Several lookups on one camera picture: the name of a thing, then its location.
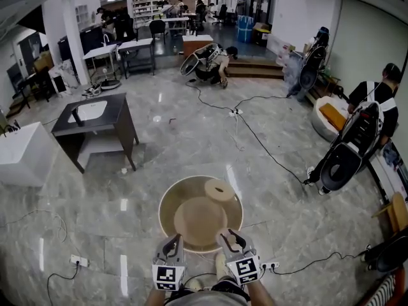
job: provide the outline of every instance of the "wooden stool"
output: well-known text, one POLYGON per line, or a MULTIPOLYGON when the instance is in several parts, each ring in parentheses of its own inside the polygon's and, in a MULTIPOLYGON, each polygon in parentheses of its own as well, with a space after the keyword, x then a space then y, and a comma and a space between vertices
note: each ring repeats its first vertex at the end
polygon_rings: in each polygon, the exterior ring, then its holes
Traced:
POLYGON ((385 211, 387 211, 390 217, 394 233, 398 233, 408 226, 408 208, 405 204, 404 197, 402 197, 400 193, 395 193, 392 202, 381 211, 375 213, 372 217, 377 217, 385 211))

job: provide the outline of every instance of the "white harness strap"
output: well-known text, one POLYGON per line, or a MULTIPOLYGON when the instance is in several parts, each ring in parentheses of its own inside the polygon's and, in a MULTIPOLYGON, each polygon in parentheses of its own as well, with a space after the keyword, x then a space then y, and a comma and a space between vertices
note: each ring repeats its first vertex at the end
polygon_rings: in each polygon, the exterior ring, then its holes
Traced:
MULTIPOLYGON (((367 101, 374 102, 375 101, 375 83, 374 82, 367 82, 367 101)), ((387 101, 380 104, 380 108, 382 112, 387 112, 391 109, 397 107, 394 98, 388 99, 387 101)))
POLYGON ((374 102, 375 101, 375 83, 374 82, 367 82, 367 101, 374 102))
POLYGON ((396 107, 397 107, 397 104, 395 103, 394 98, 391 98, 391 99, 388 99, 388 100, 385 101, 385 102, 382 102, 382 103, 380 104, 380 107, 381 107, 382 112, 385 112, 385 111, 388 111, 388 110, 391 110, 391 109, 396 108, 396 107))

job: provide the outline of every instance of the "plastic bag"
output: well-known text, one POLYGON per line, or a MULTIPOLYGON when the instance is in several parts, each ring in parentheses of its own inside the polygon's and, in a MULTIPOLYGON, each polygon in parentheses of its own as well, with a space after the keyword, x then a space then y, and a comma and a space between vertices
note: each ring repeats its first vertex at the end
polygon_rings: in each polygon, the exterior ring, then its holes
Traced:
POLYGON ((298 83, 300 71, 302 70, 303 59, 297 53, 291 52, 287 60, 286 67, 283 68, 284 82, 286 87, 291 92, 291 88, 298 83))

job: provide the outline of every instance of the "black cable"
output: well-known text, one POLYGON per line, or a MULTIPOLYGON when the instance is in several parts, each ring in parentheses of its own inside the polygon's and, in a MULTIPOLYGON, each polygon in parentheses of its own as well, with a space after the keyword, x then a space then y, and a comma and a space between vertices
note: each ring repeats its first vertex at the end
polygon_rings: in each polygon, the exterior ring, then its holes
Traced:
POLYGON ((56 276, 58 276, 58 277, 60 277, 60 278, 63 278, 63 279, 65 279, 65 280, 73 280, 73 279, 75 278, 75 276, 77 275, 77 273, 78 273, 79 261, 76 261, 76 263, 77 263, 77 264, 76 264, 75 274, 74 274, 74 276, 73 276, 72 278, 65 278, 65 277, 63 277, 62 275, 59 275, 59 274, 56 274, 56 273, 53 273, 52 275, 50 275, 50 276, 48 277, 48 279, 47 279, 47 294, 48 294, 48 299, 50 300, 51 306, 53 306, 53 303, 52 303, 52 300, 51 300, 51 296, 50 296, 50 286, 49 286, 51 277, 52 277, 53 275, 56 275, 56 276))
POLYGON ((201 89, 199 89, 197 86, 189 85, 189 83, 193 83, 193 82, 195 82, 195 81, 196 81, 195 79, 189 80, 188 82, 186 82, 186 86, 198 90, 198 92, 199 92, 199 93, 198 93, 198 99, 201 101, 201 103, 204 103, 205 105, 211 106, 212 108, 227 109, 227 110, 229 110, 229 111, 231 111, 231 112, 234 112, 234 110, 232 110, 231 108, 228 108, 227 106, 216 106, 216 105, 211 105, 211 104, 208 104, 207 102, 204 102, 204 101, 200 98, 200 96, 201 96, 201 89))
POLYGON ((254 99, 254 98, 262 98, 262 99, 270 99, 270 98, 275 98, 275 99, 288 99, 287 96, 274 96, 274 95, 271 95, 271 96, 260 96, 260 95, 255 95, 255 96, 253 96, 253 97, 251 97, 251 98, 249 98, 249 99, 243 99, 243 100, 240 101, 236 106, 234 106, 234 109, 238 108, 238 106, 239 106, 242 102, 250 101, 250 100, 252 100, 252 99, 254 99))
POLYGON ((328 258, 317 259, 317 260, 315 260, 315 261, 309 263, 309 264, 306 265, 305 267, 303 267, 303 268, 301 268, 301 269, 299 269, 299 270, 293 271, 293 272, 277 273, 277 272, 275 272, 275 268, 274 268, 274 267, 272 267, 272 272, 273 272, 274 274, 277 274, 277 275, 288 275, 288 274, 298 273, 298 272, 303 271, 304 269, 308 268, 310 265, 312 265, 312 264, 314 264, 314 263, 322 262, 322 261, 327 261, 327 260, 328 260, 329 258, 331 258, 334 254, 339 255, 341 260, 345 259, 346 257, 349 257, 349 258, 357 258, 357 257, 358 257, 358 256, 353 256, 353 255, 345 255, 345 256, 342 256, 341 253, 339 253, 339 252, 333 252, 328 258))
POLYGON ((265 272, 266 272, 266 268, 263 269, 263 272, 262 272, 262 274, 261 274, 261 277, 259 278, 260 280, 263 278, 263 275, 265 274, 265 272))
POLYGON ((190 280, 193 280, 193 279, 195 279, 195 278, 197 278, 197 277, 201 277, 202 275, 217 275, 217 274, 216 274, 216 273, 201 273, 201 274, 195 275, 194 277, 189 278, 189 279, 184 283, 184 285, 186 286, 187 283, 189 283, 190 280))
POLYGON ((45 124, 42 124, 42 125, 43 125, 43 126, 48 125, 48 124, 50 124, 51 122, 56 121, 56 120, 58 120, 58 118, 55 118, 54 120, 48 121, 48 122, 46 122, 45 124))
POLYGON ((261 140, 258 138, 258 136, 256 136, 256 133, 252 130, 252 128, 248 125, 248 123, 245 121, 245 119, 239 115, 241 117, 241 119, 243 120, 244 124, 247 125, 247 127, 249 128, 249 130, 251 131, 252 134, 254 134, 255 138, 257 139, 257 141, 259 142, 259 144, 261 144, 261 146, 266 150, 266 153, 269 154, 269 156, 282 168, 284 168, 287 172, 290 172, 294 178, 297 179, 297 181, 299 181, 299 183, 301 183, 303 185, 303 182, 298 178, 298 176, 296 176, 291 170, 289 170, 288 168, 286 168, 285 166, 283 166, 282 164, 280 164, 276 158, 274 158, 271 153, 269 153, 268 149, 262 144, 261 140))

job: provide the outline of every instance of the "blue container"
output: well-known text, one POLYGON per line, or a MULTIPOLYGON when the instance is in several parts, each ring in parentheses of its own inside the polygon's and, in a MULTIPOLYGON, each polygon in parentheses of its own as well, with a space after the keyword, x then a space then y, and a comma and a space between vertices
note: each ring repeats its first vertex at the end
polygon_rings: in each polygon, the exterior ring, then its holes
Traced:
POLYGON ((238 16, 237 39, 239 42, 250 43, 254 19, 249 16, 238 16))

